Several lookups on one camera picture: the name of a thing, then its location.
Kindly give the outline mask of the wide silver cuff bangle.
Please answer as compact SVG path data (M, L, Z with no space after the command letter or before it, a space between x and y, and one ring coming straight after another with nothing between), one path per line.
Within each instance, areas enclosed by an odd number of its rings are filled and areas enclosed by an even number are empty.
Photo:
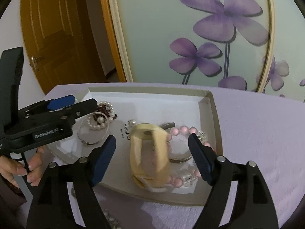
M160 127L168 133L166 143L170 163L181 164L191 160L188 138L191 133L197 133L197 129L186 125L177 126L174 122L165 123Z

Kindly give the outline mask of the brown wooden door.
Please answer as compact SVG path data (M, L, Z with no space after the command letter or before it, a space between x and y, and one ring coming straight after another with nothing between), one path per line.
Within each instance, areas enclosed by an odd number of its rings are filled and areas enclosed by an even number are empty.
M20 17L29 60L44 57L39 71L31 68L45 94L57 85L106 82L86 0L21 0Z

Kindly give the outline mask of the purple tablecloth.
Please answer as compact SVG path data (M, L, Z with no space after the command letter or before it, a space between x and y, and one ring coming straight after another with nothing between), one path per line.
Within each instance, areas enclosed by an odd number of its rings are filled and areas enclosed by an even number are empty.
M304 228L304 104L212 87L224 155L255 161L270 189L282 228ZM103 207L123 228L191 228L201 208L144 202L98 189Z

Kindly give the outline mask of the thin silver bangle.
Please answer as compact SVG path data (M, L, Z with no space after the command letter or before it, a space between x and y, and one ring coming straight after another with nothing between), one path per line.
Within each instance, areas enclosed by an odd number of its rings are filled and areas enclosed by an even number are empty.
M84 145L96 145L107 138L109 127L110 121L104 113L90 113L82 120L77 136Z

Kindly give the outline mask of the floral sliding wardrobe door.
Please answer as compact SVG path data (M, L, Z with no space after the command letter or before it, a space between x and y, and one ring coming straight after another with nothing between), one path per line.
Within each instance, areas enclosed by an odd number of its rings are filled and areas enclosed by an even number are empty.
M109 0L128 82L257 91L271 0Z

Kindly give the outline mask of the beige watch band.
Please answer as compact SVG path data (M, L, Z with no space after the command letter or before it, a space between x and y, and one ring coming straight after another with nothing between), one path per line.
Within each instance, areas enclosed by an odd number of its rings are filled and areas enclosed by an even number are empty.
M168 133L150 124L136 125L130 133L130 167L134 182L143 189L161 192L170 176Z

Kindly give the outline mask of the small silver earrings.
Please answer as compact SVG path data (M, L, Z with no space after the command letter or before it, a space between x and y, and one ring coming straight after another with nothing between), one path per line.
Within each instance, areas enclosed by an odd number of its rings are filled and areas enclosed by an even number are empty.
M112 229L121 229L120 222L116 220L106 209L103 209L103 214Z

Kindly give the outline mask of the grey cardboard tray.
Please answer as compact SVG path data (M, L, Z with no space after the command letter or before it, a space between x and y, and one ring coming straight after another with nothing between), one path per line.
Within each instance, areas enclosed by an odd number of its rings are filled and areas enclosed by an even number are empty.
M89 87L78 101L95 99L110 110L78 119L73 136L49 145L64 163L88 156L112 135L116 149L101 184L117 192L169 205L203 206L210 185L188 147L195 133L222 152L218 114L207 90L173 87Z

